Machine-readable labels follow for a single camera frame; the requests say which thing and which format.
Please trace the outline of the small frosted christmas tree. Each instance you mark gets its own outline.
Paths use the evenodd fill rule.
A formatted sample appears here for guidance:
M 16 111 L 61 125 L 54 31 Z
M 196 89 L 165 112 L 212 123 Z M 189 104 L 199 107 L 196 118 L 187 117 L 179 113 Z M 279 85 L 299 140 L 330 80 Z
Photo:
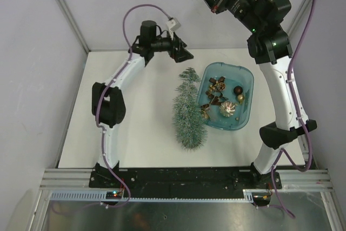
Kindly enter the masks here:
M 179 74 L 181 81 L 176 88 L 177 95 L 173 99 L 172 123 L 177 142 L 185 150 L 197 150 L 207 139 L 205 119 L 197 102 L 200 77 L 194 68 L 188 67 Z

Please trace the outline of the clear plastic packet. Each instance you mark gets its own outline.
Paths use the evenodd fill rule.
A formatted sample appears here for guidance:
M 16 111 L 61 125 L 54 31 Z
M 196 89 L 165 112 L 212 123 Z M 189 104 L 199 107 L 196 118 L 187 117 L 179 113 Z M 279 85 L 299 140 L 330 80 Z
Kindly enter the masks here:
M 208 112 L 211 122 L 217 122 L 219 120 L 219 110 L 211 108 Z

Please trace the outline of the blue plastic tub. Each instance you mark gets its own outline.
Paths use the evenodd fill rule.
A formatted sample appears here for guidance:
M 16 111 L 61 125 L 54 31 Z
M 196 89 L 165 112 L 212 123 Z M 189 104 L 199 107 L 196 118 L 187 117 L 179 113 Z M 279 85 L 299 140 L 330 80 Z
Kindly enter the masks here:
M 220 130 L 243 128 L 250 117 L 254 76 L 250 70 L 222 62 L 209 64 L 197 102 L 205 124 Z

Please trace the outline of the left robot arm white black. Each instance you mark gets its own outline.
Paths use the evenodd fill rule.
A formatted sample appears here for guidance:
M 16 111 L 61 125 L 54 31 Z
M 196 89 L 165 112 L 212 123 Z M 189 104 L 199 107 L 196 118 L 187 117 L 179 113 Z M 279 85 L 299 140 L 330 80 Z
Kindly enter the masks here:
M 154 21 L 143 21 L 140 33 L 128 52 L 129 57 L 104 83 L 92 86 L 92 114 L 101 129 L 101 154 L 90 176 L 90 187 L 112 188 L 119 183 L 118 133 L 125 118 L 126 106 L 123 92 L 143 70 L 157 52 L 167 52 L 175 62 L 193 58 L 187 45 L 176 35 L 180 28 L 176 18 L 167 21 L 167 34 L 162 36 L 160 27 Z

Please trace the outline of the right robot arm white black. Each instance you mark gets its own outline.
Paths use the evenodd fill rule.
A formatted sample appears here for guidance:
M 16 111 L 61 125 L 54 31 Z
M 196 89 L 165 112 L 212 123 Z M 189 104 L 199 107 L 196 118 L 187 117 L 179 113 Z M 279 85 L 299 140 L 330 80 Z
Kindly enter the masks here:
M 270 181 L 276 159 L 289 143 L 317 128 L 308 118 L 296 86 L 291 62 L 292 47 L 281 22 L 291 10 L 290 0 L 204 0 L 215 14 L 230 11 L 247 29 L 249 54 L 259 65 L 268 84 L 275 121 L 259 130 L 262 146 L 250 165 L 249 181 L 263 188 Z

